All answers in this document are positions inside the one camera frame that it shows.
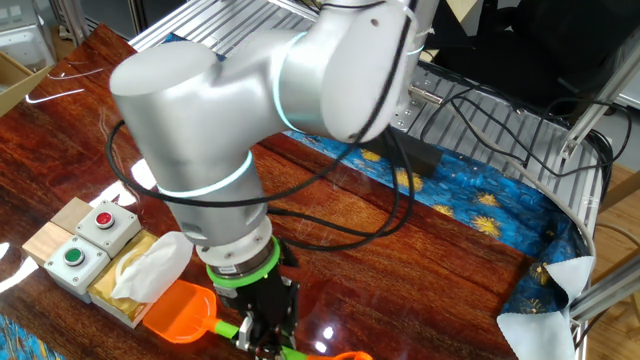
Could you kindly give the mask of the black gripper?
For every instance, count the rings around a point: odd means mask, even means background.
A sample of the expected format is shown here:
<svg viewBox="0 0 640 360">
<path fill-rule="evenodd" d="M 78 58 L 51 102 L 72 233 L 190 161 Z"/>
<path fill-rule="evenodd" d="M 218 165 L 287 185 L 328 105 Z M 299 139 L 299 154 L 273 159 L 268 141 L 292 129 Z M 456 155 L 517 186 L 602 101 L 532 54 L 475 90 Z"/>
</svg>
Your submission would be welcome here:
<svg viewBox="0 0 640 360">
<path fill-rule="evenodd" d="M 283 347 L 296 349 L 295 329 L 298 323 L 299 284 L 275 272 L 238 288 L 214 285 L 221 302 L 245 316 L 233 344 L 257 360 L 276 360 L 280 344 L 269 325 L 280 325 L 279 340 Z"/>
</svg>

